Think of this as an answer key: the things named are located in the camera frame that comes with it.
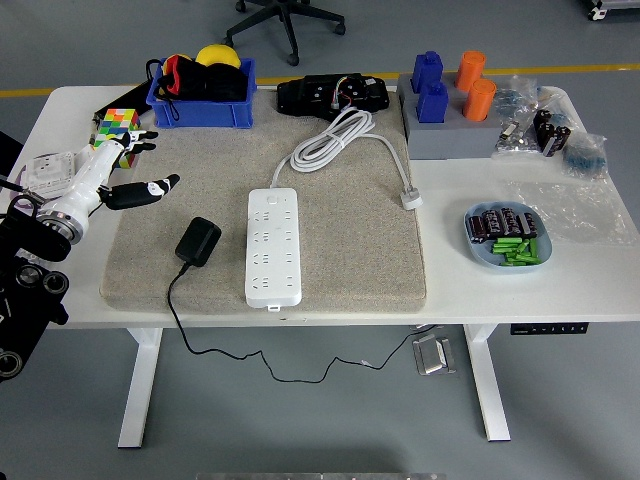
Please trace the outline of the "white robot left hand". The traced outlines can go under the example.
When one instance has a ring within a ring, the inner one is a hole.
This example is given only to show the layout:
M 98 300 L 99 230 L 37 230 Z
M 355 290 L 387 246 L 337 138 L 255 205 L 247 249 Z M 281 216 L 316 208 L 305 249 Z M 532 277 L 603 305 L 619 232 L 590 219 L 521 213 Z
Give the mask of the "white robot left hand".
M 179 175 L 171 174 L 150 182 L 106 186 L 115 165 L 122 157 L 129 153 L 153 150 L 155 145 L 146 140 L 157 136 L 157 132 L 134 130 L 103 142 L 91 159 L 80 168 L 66 192 L 45 204 L 43 209 L 64 212 L 79 220 L 101 203 L 111 210 L 123 210 L 159 201 L 180 181 Z

